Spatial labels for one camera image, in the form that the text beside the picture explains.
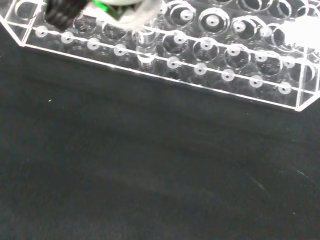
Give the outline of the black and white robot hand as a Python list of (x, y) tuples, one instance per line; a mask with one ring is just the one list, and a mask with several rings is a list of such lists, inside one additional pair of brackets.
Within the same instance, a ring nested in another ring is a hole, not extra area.
[(48, 0), (44, 19), (57, 28), (65, 28), (89, 5), (112, 19), (120, 20), (128, 11), (136, 10), (142, 0)]

